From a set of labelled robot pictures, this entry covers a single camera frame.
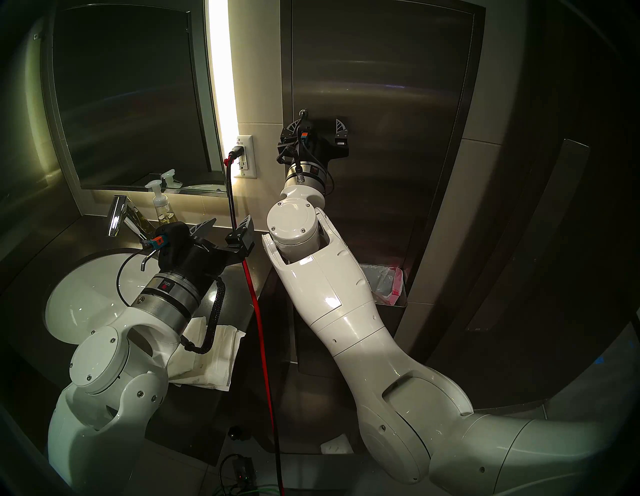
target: red cable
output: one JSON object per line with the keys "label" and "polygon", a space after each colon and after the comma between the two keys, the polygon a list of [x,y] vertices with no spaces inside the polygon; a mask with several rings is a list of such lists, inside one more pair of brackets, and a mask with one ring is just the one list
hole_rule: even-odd
{"label": "red cable", "polygon": [[271,429],[273,429],[273,407],[271,405],[271,388],[269,387],[269,373],[267,371],[267,355],[264,351],[264,331],[262,329],[262,316],[260,314],[260,306],[258,305],[258,297],[255,295],[255,289],[253,288],[253,281],[251,280],[251,274],[249,273],[249,266],[246,264],[246,260],[242,261],[242,267],[244,268],[244,277],[246,283],[249,286],[249,293],[251,294],[251,301],[253,302],[253,309],[255,310],[255,321],[258,324],[258,340],[260,341],[260,359],[262,360],[262,375],[264,376],[264,388],[267,392],[267,404],[269,405],[269,415],[271,416]]}
{"label": "red cable", "polygon": [[[236,225],[236,212],[233,201],[233,191],[231,189],[231,180],[230,180],[230,169],[233,160],[226,158],[224,160],[224,164],[227,167],[227,194],[229,196],[229,209],[231,216],[231,226],[233,229],[237,227]],[[260,305],[258,305],[258,297],[255,294],[255,289],[253,287],[253,281],[251,279],[251,273],[249,272],[249,265],[246,263],[246,259],[242,261],[242,267],[244,269],[244,278],[246,279],[246,284],[249,287],[249,293],[251,294],[251,301],[253,303],[253,309],[255,311],[255,321],[258,326],[258,341],[260,342],[260,360],[262,361],[262,376],[264,377],[264,389],[267,393],[267,405],[269,406],[269,416],[271,417],[271,432],[273,433],[273,443],[276,447],[276,472],[278,475],[278,486],[280,489],[280,496],[284,496],[284,485],[282,483],[282,474],[280,468],[280,446],[278,442],[278,428],[273,416],[273,405],[271,404],[271,387],[269,386],[269,372],[267,370],[267,355],[264,349],[264,330],[262,327],[262,316],[260,314]]]}

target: stainless steel wall panel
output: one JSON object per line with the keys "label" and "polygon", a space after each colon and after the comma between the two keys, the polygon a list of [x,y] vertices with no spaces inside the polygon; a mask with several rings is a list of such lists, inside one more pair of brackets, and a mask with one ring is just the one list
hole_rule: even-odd
{"label": "stainless steel wall panel", "polygon": [[0,292],[49,241],[80,217],[47,127],[40,84],[41,23],[0,76]]}
{"label": "stainless steel wall panel", "polygon": [[468,111],[484,9],[464,2],[281,2],[284,120],[340,117],[326,212],[360,262],[412,280]]}

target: foam soap bottle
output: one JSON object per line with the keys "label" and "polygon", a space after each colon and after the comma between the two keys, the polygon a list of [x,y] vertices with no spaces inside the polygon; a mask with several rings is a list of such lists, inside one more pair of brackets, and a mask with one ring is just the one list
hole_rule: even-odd
{"label": "foam soap bottle", "polygon": [[169,198],[162,194],[162,181],[156,179],[149,182],[145,188],[149,188],[149,191],[153,191],[156,195],[154,197],[154,207],[158,215],[158,221],[160,224],[169,224],[171,222],[177,222],[177,218],[173,213]]}

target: mirror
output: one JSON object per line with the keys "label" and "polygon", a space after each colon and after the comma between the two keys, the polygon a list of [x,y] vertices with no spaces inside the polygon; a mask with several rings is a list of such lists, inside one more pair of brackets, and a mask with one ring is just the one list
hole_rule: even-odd
{"label": "mirror", "polygon": [[224,193],[201,1],[60,2],[43,60],[61,162],[83,189]]}

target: white napkin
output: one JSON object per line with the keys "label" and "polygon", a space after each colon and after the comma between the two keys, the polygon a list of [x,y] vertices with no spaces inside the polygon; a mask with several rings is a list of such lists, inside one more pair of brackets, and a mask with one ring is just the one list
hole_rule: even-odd
{"label": "white napkin", "polygon": [[[184,330],[185,337],[196,346],[202,343],[206,333],[205,324],[194,322],[199,320],[205,321],[205,318],[192,319]],[[217,326],[213,346],[204,355],[178,347],[169,359],[169,382],[229,391],[234,362],[244,335],[233,326]]]}
{"label": "white napkin", "polygon": [[331,439],[320,445],[322,454],[352,454],[353,448],[349,444],[349,439],[345,434],[340,434],[337,438]]}

